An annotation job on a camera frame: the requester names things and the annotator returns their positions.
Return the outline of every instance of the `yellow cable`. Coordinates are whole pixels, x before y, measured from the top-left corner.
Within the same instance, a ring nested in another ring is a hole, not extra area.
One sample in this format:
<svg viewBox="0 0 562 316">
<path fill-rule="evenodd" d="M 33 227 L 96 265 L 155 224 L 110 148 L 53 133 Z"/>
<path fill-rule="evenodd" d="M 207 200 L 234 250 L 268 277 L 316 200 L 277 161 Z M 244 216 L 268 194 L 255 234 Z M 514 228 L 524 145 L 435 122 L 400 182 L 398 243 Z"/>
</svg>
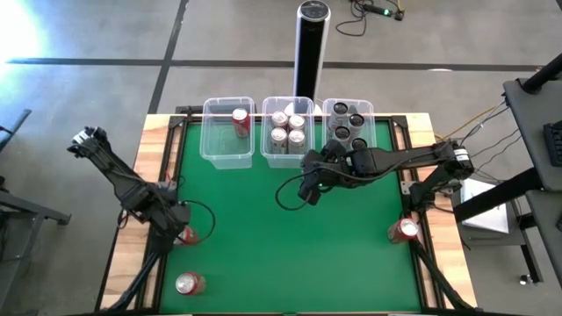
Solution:
<svg viewBox="0 0 562 316">
<path fill-rule="evenodd" d="M 493 109 L 496 108 L 495 106 L 492 106 L 491 108 L 481 112 L 480 114 L 476 115 L 475 117 L 471 118 L 468 122 L 462 124 L 459 128 L 457 128 L 456 130 L 452 131 L 451 133 L 448 133 L 447 135 L 443 136 L 443 139 L 448 139 L 450 136 L 454 135 L 455 133 L 457 133 L 458 131 L 462 130 L 463 128 L 465 128 L 466 126 L 468 126 L 469 124 L 471 124 L 473 121 L 475 121 L 476 119 L 478 119 L 479 117 L 481 117 L 482 115 L 492 111 Z"/>
</svg>

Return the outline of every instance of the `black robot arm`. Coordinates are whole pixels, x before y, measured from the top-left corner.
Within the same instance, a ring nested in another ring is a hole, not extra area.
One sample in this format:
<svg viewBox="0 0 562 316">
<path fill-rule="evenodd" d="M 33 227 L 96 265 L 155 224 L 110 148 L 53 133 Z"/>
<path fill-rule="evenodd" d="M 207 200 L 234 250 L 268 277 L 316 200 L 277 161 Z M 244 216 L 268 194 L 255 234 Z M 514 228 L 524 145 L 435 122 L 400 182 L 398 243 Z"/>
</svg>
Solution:
<svg viewBox="0 0 562 316">
<path fill-rule="evenodd" d="M 323 192 L 333 187 L 354 189 L 377 181 L 394 170 L 438 165 L 423 183 L 411 188 L 415 208 L 434 188 L 452 179 L 464 180 L 474 172 L 464 147 L 454 141 L 389 152 L 381 148 L 361 148 L 347 152 L 337 140 L 330 140 L 318 153 L 309 151 L 302 163 L 304 180 L 299 197 L 316 205 Z"/>
<path fill-rule="evenodd" d="M 148 183 L 112 152 L 107 134 L 99 127 L 85 127 L 72 140 L 68 151 L 77 158 L 87 158 L 113 184 L 115 197 L 124 210 L 139 220 L 149 222 L 155 229 L 150 235 L 149 255 L 139 274 L 123 292 L 121 298 L 106 312 L 125 310 L 157 260 L 168 253 L 175 239 L 190 220 L 190 207 L 177 202 L 175 187 L 163 183 Z"/>
</svg>

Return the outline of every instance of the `green mat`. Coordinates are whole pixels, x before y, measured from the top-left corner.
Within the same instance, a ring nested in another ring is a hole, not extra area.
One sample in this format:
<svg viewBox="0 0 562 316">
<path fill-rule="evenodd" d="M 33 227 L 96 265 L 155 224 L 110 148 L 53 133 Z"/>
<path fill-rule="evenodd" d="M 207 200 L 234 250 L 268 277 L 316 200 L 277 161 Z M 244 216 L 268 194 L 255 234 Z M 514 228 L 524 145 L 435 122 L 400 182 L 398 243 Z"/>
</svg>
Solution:
<svg viewBox="0 0 562 316">
<path fill-rule="evenodd" d="M 169 254 L 161 312 L 382 312 L 419 311 L 407 244 L 394 245 L 386 230 L 400 214 L 397 175 L 355 190 L 333 189 L 318 205 L 288 212 L 275 203 L 277 187 L 297 169 L 270 169 L 259 154 L 251 169 L 217 170 L 199 156 L 201 126 L 187 133 L 181 199 L 208 204 L 217 218 L 211 238 Z M 260 126 L 256 124 L 256 135 Z M 392 149 L 386 122 L 376 124 L 377 144 Z M 316 147 L 321 127 L 316 126 Z M 300 205 L 299 182 L 281 200 Z M 200 236 L 211 218 L 192 207 Z M 203 275 L 205 292 L 182 296 L 176 278 Z"/>
</svg>

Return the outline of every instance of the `gray floor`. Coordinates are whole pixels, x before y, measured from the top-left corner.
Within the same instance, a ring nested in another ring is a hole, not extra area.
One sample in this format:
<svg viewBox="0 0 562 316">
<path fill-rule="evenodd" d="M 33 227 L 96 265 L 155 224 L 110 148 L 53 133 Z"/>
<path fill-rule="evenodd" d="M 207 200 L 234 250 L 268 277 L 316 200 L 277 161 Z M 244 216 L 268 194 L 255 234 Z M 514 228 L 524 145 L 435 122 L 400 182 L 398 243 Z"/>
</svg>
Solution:
<svg viewBox="0 0 562 316">
<path fill-rule="evenodd" d="M 191 0 L 174 59 L 291 61 L 299 3 Z M 344 37 L 333 29 L 350 19 L 347 1 L 327 3 L 332 25 L 326 61 L 533 65 L 562 52 L 562 11 L 554 0 L 403 0 L 404 21 L 370 16 L 362 38 Z M 179 4 L 3 2 L 0 12 L 14 19 L 9 25 L 0 22 L 0 36 L 7 37 L 8 47 L 0 48 L 0 58 L 162 59 Z M 6 28 L 11 32 L 2 32 Z M 348 30 L 359 29 L 352 25 Z M 73 214 L 69 226 L 44 225 L 11 311 L 39 309 L 41 314 L 61 315 L 93 309 L 119 206 L 104 178 L 65 148 L 83 126 L 103 126 L 114 150 L 133 163 L 159 71 L 160 67 L 0 64 L 0 124 L 24 108 L 33 110 L 0 154 L 0 175 L 14 194 Z M 318 98 L 363 98 L 381 112 L 429 112 L 436 132 L 446 134 L 498 104 L 502 82 L 528 75 L 325 69 Z M 267 96 L 291 93 L 290 69 L 171 68 L 158 112 L 202 104 L 209 97 L 248 96 L 260 104 Z M 515 122 L 506 112 L 467 141 L 469 150 L 491 145 L 513 130 Z M 497 151 L 477 157 L 476 165 Z M 507 178 L 529 166 L 519 142 L 484 170 Z M 517 248 L 465 252 L 481 307 L 559 315 L 562 292 L 538 233 L 531 231 L 530 238 L 545 279 L 538 286 L 517 283 L 525 273 Z"/>
</svg>

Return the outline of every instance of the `clear plastic bin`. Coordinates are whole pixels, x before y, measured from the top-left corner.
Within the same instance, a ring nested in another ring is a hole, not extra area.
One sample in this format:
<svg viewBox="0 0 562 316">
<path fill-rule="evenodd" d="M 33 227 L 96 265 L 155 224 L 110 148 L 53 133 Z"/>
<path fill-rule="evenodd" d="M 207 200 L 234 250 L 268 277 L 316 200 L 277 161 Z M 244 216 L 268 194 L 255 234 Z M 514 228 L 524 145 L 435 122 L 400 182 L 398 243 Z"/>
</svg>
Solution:
<svg viewBox="0 0 562 316">
<path fill-rule="evenodd" d="M 343 126 L 349 127 L 349 117 L 351 114 L 361 114 L 364 118 L 363 128 L 359 134 L 359 138 L 367 142 L 367 147 L 376 147 L 377 138 L 375 137 L 375 110 L 371 102 L 365 100 L 351 100 L 351 99 L 326 99 L 322 104 L 322 146 L 326 145 L 328 140 L 332 139 L 332 135 L 328 130 L 328 121 L 330 120 L 330 113 L 334 104 L 342 102 L 348 106 L 348 113 L 344 120 Z M 351 150 L 351 141 L 349 140 L 347 149 Z"/>
<path fill-rule="evenodd" d="M 300 168 L 303 154 L 272 154 L 270 135 L 274 128 L 271 114 L 284 111 L 291 116 L 295 108 L 305 118 L 305 153 L 314 149 L 314 103 L 308 97 L 268 97 L 263 100 L 261 152 L 270 168 Z"/>
<path fill-rule="evenodd" d="M 203 104 L 203 128 L 199 153 L 216 169 L 244 169 L 252 167 L 254 154 L 254 100 L 249 97 L 211 98 Z M 236 135 L 232 112 L 244 109 L 249 114 L 248 137 Z"/>
</svg>

